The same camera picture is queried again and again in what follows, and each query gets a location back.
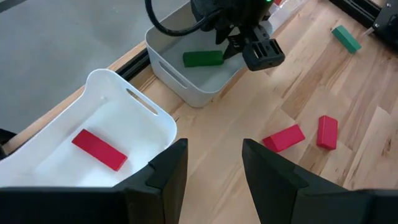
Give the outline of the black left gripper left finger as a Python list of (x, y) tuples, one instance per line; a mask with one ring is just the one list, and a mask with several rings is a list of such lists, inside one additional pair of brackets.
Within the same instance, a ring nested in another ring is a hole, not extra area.
[(129, 223), (178, 223), (188, 167), (188, 139), (181, 138), (114, 188), (126, 199)]

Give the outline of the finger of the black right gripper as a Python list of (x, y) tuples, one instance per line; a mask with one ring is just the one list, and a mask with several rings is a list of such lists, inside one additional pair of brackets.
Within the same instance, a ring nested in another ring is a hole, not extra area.
[(220, 45), (225, 40), (234, 37), (235, 34), (233, 34), (233, 30), (234, 30), (234, 25), (230, 25), (229, 27), (217, 29), (215, 44)]
[(241, 54), (243, 59), (246, 60), (244, 49), (249, 45), (251, 41), (250, 32), (247, 30), (246, 32), (242, 32), (236, 35), (229, 35), (227, 37), (227, 40), (228, 46), (223, 54), (223, 59), (227, 60), (237, 54)]

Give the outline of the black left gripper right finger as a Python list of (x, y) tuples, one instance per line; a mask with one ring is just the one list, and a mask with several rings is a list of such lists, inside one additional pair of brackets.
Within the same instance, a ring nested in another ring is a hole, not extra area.
[(290, 223), (296, 197), (300, 194), (345, 191), (252, 139), (243, 140), (242, 159), (261, 223)]

